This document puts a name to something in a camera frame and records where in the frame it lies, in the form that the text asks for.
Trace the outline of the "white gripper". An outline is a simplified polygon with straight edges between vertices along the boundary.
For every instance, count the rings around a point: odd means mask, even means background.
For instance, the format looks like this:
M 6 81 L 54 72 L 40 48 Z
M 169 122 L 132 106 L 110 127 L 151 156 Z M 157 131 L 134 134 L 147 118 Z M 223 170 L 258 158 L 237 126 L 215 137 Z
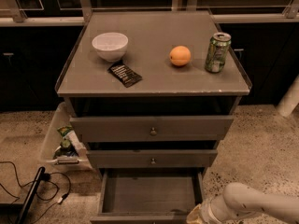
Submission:
M 212 212 L 211 199 L 196 205 L 186 217 L 186 224 L 203 224 L 203 221 L 205 224 L 221 224 Z

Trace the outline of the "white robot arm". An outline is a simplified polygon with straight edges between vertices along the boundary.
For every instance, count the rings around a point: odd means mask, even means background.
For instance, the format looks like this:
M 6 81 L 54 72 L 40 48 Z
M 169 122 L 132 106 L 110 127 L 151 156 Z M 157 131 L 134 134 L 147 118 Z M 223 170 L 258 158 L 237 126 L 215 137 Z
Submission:
M 298 224 L 297 81 L 278 106 L 240 106 L 219 152 L 195 224 Z

